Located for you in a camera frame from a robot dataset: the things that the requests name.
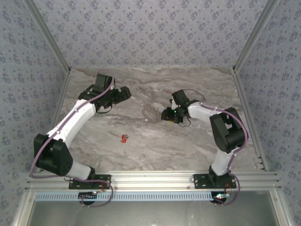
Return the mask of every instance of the patterned wallpaper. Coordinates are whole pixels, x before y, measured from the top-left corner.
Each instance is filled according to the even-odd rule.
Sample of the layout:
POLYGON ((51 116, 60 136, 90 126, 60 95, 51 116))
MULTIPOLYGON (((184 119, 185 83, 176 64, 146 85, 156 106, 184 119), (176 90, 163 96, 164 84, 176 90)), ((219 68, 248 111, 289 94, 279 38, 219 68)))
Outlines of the patterned wallpaper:
POLYGON ((1 0, 0 9, 0 225, 8 226, 64 74, 23 2, 1 0))
POLYGON ((267 0, 35 0, 69 66, 233 65, 267 0))
POLYGON ((283 0, 239 72, 270 170, 301 225, 301 2, 283 0))

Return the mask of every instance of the purple cable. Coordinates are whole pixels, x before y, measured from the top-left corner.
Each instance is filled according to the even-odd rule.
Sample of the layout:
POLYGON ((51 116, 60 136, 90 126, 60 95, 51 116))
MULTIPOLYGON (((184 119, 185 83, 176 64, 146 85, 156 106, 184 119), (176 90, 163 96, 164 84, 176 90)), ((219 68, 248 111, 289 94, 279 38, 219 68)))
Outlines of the purple cable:
POLYGON ((111 202, 111 200, 112 200, 112 198, 113 198, 113 195, 114 195, 114 190, 113 190, 113 187, 112 187, 112 185, 110 184, 110 183, 108 183, 107 181, 105 181, 105 180, 82 180, 82 179, 79 179, 79 178, 74 178, 73 180, 77 180, 77 181, 81 181, 81 182, 100 182, 100 183, 105 183, 105 184, 107 184, 109 187, 110 187, 110 189, 111 189, 111 195, 110 195, 110 198, 106 201, 106 202, 104 202, 104 203, 102 203, 102 204, 99 204, 99 205, 93 205, 93 206, 88 206, 88 205, 85 205, 84 204, 84 199, 88 196, 88 194, 86 194, 86 195, 84 195, 83 197, 81 197, 81 204, 83 205, 83 207, 101 207, 101 206, 105 206, 106 204, 109 204, 110 202, 111 202))
POLYGON ((30 168, 30 177, 35 178, 35 179, 39 179, 39 178, 55 178, 55 177, 58 177, 57 175, 43 176, 43 177, 36 177, 35 175, 33 175, 34 166, 36 165, 36 163, 37 163, 37 161, 38 161, 38 159, 39 159, 39 157, 40 157, 42 151, 43 151, 43 150, 45 149, 45 147, 49 144, 49 142, 51 141, 51 139, 54 138, 54 137, 57 135, 57 132, 60 131, 60 130, 67 124, 67 122, 73 117, 73 115, 74 115, 79 109, 81 109, 83 106, 89 104, 90 102, 92 102, 92 101, 94 101, 94 100, 96 100, 96 99, 102 97, 104 94, 106 94, 106 93, 111 89, 111 87, 114 85, 114 81, 115 81, 115 79, 112 78, 112 81, 111 81, 110 85, 108 86, 108 88, 107 88, 104 92, 102 92, 101 94, 95 96, 94 98, 92 98, 92 99, 90 99, 90 100, 87 100, 86 102, 84 102, 84 103, 82 103, 80 106, 78 106, 78 107, 76 108, 76 110, 74 110, 74 111, 68 116, 68 118, 61 124, 61 126, 57 129, 57 131, 56 131, 53 135, 51 135, 51 136, 46 140, 46 142, 45 142, 45 143, 42 145, 42 147, 39 149, 39 151, 38 151, 36 157, 35 157, 34 160, 33 160, 32 166, 31 166, 31 168, 30 168))
POLYGON ((214 199, 214 200, 220 202, 223 206, 228 206, 228 205, 231 205, 232 203, 234 203, 234 202, 237 200, 237 198, 239 197, 239 193, 240 193, 240 183, 239 183, 239 180, 238 180, 237 176, 235 176, 234 174, 230 173, 230 166, 231 166, 231 164, 232 164, 232 162, 233 162, 233 159, 234 159, 236 153, 239 152, 239 151, 241 151, 241 149, 243 149, 243 148, 246 146, 246 144, 247 144, 247 142, 248 142, 248 133, 247 133, 246 128, 245 128, 244 124, 242 123, 242 121, 239 120, 238 117, 236 117, 235 115, 231 114, 230 112, 227 112, 227 111, 225 111, 225 110, 223 110, 223 109, 219 109, 219 108, 215 108, 215 107, 206 106, 206 105, 203 105, 202 103, 201 103, 200 105, 201 105, 203 108, 206 108, 206 109, 208 109, 208 110, 219 111, 219 112, 222 112, 222 113, 225 113, 225 114, 231 116, 231 117, 232 117, 235 121, 237 121, 238 124, 241 126, 241 128, 242 128, 242 130, 243 130, 243 132, 244 132, 244 135, 245 135, 245 142, 244 142, 244 144, 243 144, 240 148, 238 148, 237 150, 233 151, 233 155, 231 156, 231 159, 230 159, 230 161, 229 161, 229 163, 228 163, 228 166, 227 166, 227 172, 229 173, 230 176, 233 176, 233 177, 236 179, 236 181, 237 181, 237 184, 238 184, 238 192, 237 192, 237 195, 235 196, 235 198, 234 198, 232 201, 230 201, 230 202, 228 202, 228 203, 226 203, 226 204, 224 204, 222 201, 220 201, 220 200, 218 200, 218 199, 214 199))

